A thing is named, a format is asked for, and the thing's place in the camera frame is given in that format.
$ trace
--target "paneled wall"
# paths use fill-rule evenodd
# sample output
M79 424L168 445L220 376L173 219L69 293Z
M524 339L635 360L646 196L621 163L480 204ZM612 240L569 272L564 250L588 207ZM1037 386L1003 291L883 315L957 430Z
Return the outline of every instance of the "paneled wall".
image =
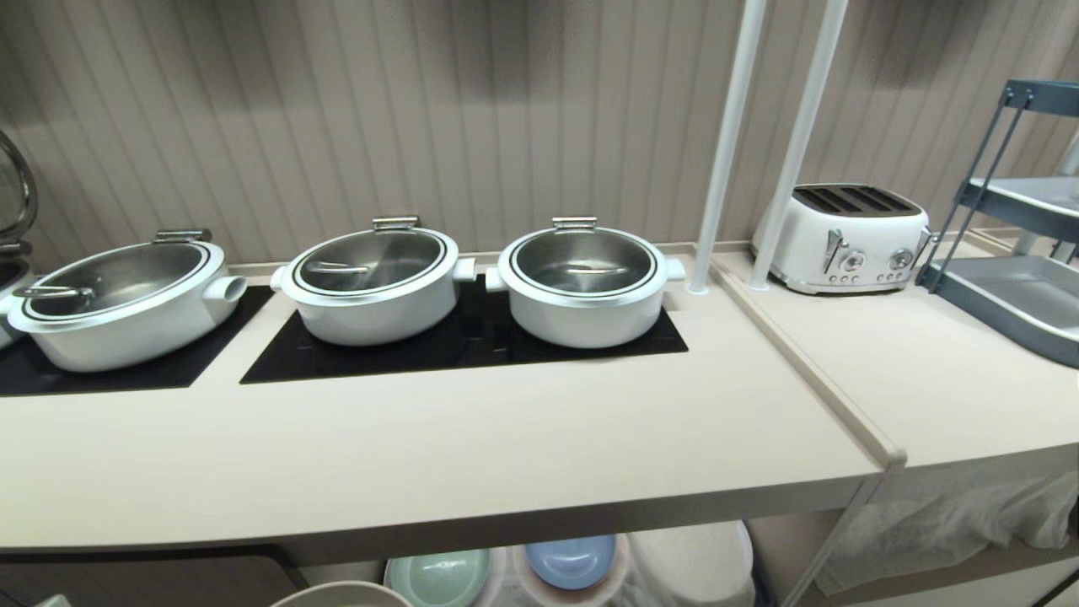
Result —
M727 238L747 237L773 193L823 12L822 0L769 4ZM401 211L465 250L566 212L686 240L740 12L736 0L4 0L0 128L38 176L28 238L46 268L191 224L232 261L286 260ZM1058 75L1077 17L1070 0L851 0L802 179L890 187L940 219L1005 80ZM1062 128L1032 121L1007 168L1052 164Z

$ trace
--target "beige countertop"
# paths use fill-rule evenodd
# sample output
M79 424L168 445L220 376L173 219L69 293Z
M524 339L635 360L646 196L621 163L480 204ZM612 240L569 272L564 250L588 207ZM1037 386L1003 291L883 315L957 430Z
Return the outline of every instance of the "beige countertop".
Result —
M779 309L817 317L794 301ZM0 400L0 551L365 529L419 551L437 548L419 537L434 522L488 521L483 539L508 542L542 535L530 521L572 534L836 508L879 472L721 288L674 282L666 305L687 354L241 386L293 313L278 293L190 388ZM1038 382L1065 375L1026 363ZM929 426L926 441L945 433ZM1057 426L998 450L1058 442Z
M966 242L961 256L985 256ZM892 441L905 450L898 497L1075 470L1079 372L1043 359L925 288L809 296L771 281L749 289L748 252L713 256L747 296Z

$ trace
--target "induction cooktop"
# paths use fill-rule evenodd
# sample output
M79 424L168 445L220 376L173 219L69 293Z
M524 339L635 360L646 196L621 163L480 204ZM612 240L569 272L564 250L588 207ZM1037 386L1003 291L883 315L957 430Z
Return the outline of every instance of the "induction cooktop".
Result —
M644 335L622 346L582 350L549 344L519 328L508 292L487 292L483 276L461 286L457 306L440 323L384 346L349 348L312 336L299 314L285 322L241 384L520 365L687 353L667 312Z
M220 327L183 348L152 361L103 373L70 373L49 362L29 337L0 350L0 397L66 395L187 388L251 317L262 308L273 291L251 286L240 298L235 312Z

